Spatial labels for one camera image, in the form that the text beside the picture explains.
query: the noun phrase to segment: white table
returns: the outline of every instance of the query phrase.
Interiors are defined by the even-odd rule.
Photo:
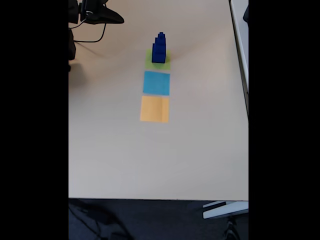
[[[246,89],[249,92],[249,26],[244,21],[244,15],[249,0],[231,0],[231,12],[234,20],[235,34],[245,76]]]
[[[77,44],[69,198],[247,201],[249,123],[227,0],[110,0],[125,23]],[[75,40],[96,40],[83,24]],[[140,121],[146,49],[171,50],[169,123]]]

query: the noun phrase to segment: green square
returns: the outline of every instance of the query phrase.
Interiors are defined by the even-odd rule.
[[[165,63],[152,62],[152,49],[147,49],[145,54],[145,68],[156,70],[170,70],[171,53],[166,51]]]

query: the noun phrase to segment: block tower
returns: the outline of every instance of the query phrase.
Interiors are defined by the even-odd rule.
[[[166,36],[163,32],[158,34],[152,45],[152,62],[159,64],[166,62]]]

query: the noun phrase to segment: blue square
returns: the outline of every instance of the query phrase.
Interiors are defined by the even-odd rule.
[[[143,93],[169,96],[170,74],[154,71],[145,71]]]

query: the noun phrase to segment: floor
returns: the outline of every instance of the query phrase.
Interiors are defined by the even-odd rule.
[[[227,218],[204,220],[202,201],[82,199],[100,205],[120,219],[135,240],[223,240]],[[92,229],[95,221],[71,206]],[[241,240],[248,240],[248,215],[236,218]],[[122,233],[117,225],[102,225],[101,236]],[[69,240],[95,240],[96,236],[69,211]]]

